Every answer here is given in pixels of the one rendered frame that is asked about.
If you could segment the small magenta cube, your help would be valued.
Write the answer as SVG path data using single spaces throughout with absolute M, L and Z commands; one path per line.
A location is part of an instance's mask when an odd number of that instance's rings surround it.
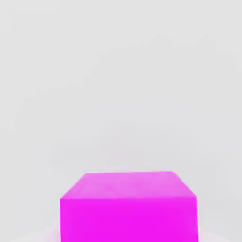
M 172 171 L 86 173 L 60 199 L 61 242 L 198 242 L 197 198 Z

